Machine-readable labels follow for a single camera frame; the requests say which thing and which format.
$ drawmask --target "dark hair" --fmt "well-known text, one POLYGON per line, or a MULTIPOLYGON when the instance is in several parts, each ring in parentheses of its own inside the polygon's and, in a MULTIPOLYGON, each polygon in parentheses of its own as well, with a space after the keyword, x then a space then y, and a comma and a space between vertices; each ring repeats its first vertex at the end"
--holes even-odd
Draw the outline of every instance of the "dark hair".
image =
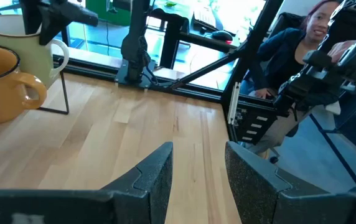
POLYGON ((341 0, 322 0, 321 2, 319 2, 318 4, 316 4, 312 9, 311 11, 309 11, 308 15, 305 17, 304 21, 302 22, 301 24, 301 27, 305 30, 307 29, 307 23, 308 23, 308 20, 315 14, 315 12, 320 8, 322 7, 325 3, 328 3, 328 2, 337 2, 337 3, 341 3, 342 1, 341 0))

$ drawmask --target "woman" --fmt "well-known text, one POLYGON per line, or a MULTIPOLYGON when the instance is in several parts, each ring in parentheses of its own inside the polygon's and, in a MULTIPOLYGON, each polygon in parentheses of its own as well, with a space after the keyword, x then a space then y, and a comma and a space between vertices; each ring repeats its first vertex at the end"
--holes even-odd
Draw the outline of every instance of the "woman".
MULTIPOLYGON (((264 42, 249 69, 249 76, 254 83, 243 81, 241 93, 245 94, 249 84, 253 84, 254 91, 250 96, 269 98, 276 95, 284 82, 301 71, 305 64, 302 61, 305 54, 316 50, 323 41, 329 28, 330 17, 338 6, 339 3, 335 0, 323 0, 306 17, 305 30, 286 29, 264 42), (269 60, 268 67, 263 72, 260 62, 269 60)), ((246 144, 245 147, 251 152, 261 154, 280 145, 287 133, 309 114, 310 107, 336 102, 339 89, 319 85, 313 88, 311 93, 303 104, 298 106, 301 109, 296 112, 298 121, 294 119, 294 112, 290 111, 289 117, 278 117, 257 145, 246 144)))

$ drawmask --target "mug handle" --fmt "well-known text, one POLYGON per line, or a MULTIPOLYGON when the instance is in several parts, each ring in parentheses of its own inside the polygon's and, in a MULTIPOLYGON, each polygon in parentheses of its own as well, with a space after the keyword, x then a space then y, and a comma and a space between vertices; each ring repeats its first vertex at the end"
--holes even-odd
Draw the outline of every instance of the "mug handle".
POLYGON ((67 62, 69 60, 69 52, 68 52, 67 45, 65 43, 63 43, 62 41, 60 41, 60 40, 52 39, 50 41, 50 44, 58 45, 63 51, 63 62, 62 62, 62 64, 57 68, 51 69, 51 74, 52 74, 52 76, 54 76, 54 75, 58 74, 60 71, 62 71, 66 67, 67 62))
POLYGON ((11 77, 14 81, 16 81, 16 85, 25 84, 35 89, 39 94, 38 100, 25 97, 24 101, 22 102, 22 105, 25 109, 34 110, 39 108, 44 103, 47 97, 47 88, 37 77, 24 72, 14 73, 11 77))

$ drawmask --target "office desk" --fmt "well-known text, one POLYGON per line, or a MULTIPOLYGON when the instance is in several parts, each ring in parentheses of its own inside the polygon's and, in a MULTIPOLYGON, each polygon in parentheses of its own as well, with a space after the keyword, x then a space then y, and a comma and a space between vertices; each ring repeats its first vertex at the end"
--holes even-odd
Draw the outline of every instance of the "office desk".
POLYGON ((177 4, 174 7, 165 7, 165 2, 165 0, 157 0, 151 13, 151 17, 167 22, 160 66, 174 68, 180 40, 222 52, 228 52, 239 45, 237 38, 233 45, 230 45, 204 37, 198 29, 194 29, 192 26, 193 9, 191 5, 177 4))
MULTIPOLYGON (((240 223, 225 170, 221 105, 65 79, 69 115, 31 110, 0 124, 0 189, 99 189, 172 141, 166 223, 240 223)), ((44 106, 64 107, 60 82, 44 106)))

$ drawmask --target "wooden table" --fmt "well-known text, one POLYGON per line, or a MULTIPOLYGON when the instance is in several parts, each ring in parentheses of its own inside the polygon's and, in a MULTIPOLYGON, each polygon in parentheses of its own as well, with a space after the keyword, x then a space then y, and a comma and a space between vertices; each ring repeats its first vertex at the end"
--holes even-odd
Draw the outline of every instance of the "wooden table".
MULTIPOLYGON (((32 110, 0 124, 0 189, 99 189, 172 141, 166 223, 240 223, 220 105, 65 77, 69 115, 32 110)), ((64 109, 60 82, 44 106, 64 109)))

